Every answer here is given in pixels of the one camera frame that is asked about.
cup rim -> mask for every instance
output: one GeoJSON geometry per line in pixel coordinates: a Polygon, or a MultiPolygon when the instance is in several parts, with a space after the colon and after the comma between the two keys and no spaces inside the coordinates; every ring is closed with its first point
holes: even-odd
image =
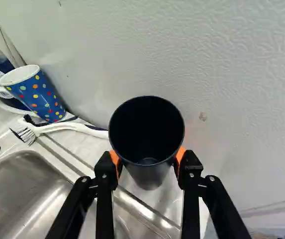
{"type": "Polygon", "coordinates": [[[124,162],[126,162],[126,163],[129,163],[129,164],[132,164],[132,165],[142,166],[142,167],[156,166],[156,165],[159,165],[159,164],[162,164],[162,163],[165,163],[165,162],[169,161],[172,157],[174,157],[174,156],[177,154],[178,150],[181,148],[182,143],[183,143],[183,140],[184,140],[184,136],[185,136],[185,123],[184,123],[184,119],[183,119],[182,114],[181,114],[181,112],[179,111],[179,109],[178,109],[172,102],[170,102],[169,100],[164,99],[164,98],[159,97],[159,96],[152,96],[152,95],[137,96],[137,97],[133,97],[133,98],[128,99],[128,100],[126,100],[125,102],[123,102],[123,103],[122,103],[120,106],[118,106],[117,109],[113,112],[113,114],[112,114],[112,116],[111,116],[111,118],[110,118],[110,121],[109,121],[109,126],[108,126],[108,137],[109,137],[110,145],[111,145],[112,149],[115,151],[115,153],[118,155],[118,157],[120,158],[120,160],[122,160],[122,161],[124,161],[124,162]],[[123,157],[123,156],[118,152],[118,150],[115,148],[115,146],[114,146],[114,144],[113,144],[113,142],[111,141],[111,138],[110,138],[110,122],[112,121],[112,118],[114,117],[115,112],[116,112],[120,107],[122,107],[124,104],[126,104],[128,101],[131,101],[131,100],[136,99],[136,98],[143,98],[143,97],[159,98],[159,99],[164,100],[164,101],[166,101],[167,103],[169,103],[171,106],[173,106],[173,107],[176,109],[176,111],[178,112],[180,118],[182,119],[182,124],[183,124],[182,139],[181,139],[181,142],[180,142],[178,148],[177,148],[169,157],[167,157],[166,159],[164,159],[164,160],[162,160],[162,161],[160,161],[160,162],[157,162],[157,163],[153,163],[153,164],[140,164],[140,163],[135,163],[135,162],[132,162],[131,160],[129,160],[129,159],[123,157]]]}
{"type": "Polygon", "coordinates": [[[15,85],[17,83],[26,81],[27,79],[33,77],[39,71],[40,68],[38,65],[25,65],[15,68],[14,70],[7,72],[0,78],[0,85],[1,86],[15,85]]]}

blue mug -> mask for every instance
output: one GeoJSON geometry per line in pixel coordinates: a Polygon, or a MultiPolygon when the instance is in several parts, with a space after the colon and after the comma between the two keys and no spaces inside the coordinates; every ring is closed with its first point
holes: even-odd
{"type": "Polygon", "coordinates": [[[9,92],[46,121],[57,122],[66,114],[57,92],[37,65],[21,66],[7,72],[0,78],[0,85],[6,89],[0,87],[0,92],[9,92]]]}

white wall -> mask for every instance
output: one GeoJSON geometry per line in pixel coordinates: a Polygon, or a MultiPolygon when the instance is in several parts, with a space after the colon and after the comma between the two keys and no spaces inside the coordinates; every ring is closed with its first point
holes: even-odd
{"type": "Polygon", "coordinates": [[[0,24],[75,114],[167,98],[239,209],[285,200],[285,0],[0,0],[0,24]]]}

stainless steel sink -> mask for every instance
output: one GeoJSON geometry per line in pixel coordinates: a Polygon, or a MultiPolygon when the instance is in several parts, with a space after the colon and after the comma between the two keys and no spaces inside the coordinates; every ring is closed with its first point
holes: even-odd
{"type": "MultiPolygon", "coordinates": [[[[48,157],[53,155],[36,145],[30,150],[11,148],[0,158],[0,239],[46,237],[72,188],[70,180],[48,163],[48,157]]],[[[95,215],[94,201],[79,239],[95,238],[95,215]]],[[[114,197],[114,225],[117,239],[170,239],[179,232],[122,190],[114,197]]]]}
{"type": "Polygon", "coordinates": [[[0,161],[0,239],[45,238],[72,184],[34,151],[0,161]]]}

white mug rim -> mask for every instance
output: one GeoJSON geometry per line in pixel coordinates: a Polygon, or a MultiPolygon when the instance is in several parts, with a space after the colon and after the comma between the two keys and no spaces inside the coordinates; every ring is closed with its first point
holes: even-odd
{"type": "Polygon", "coordinates": [[[1,86],[11,86],[26,81],[40,71],[38,65],[26,65],[7,72],[0,78],[1,86]]]}

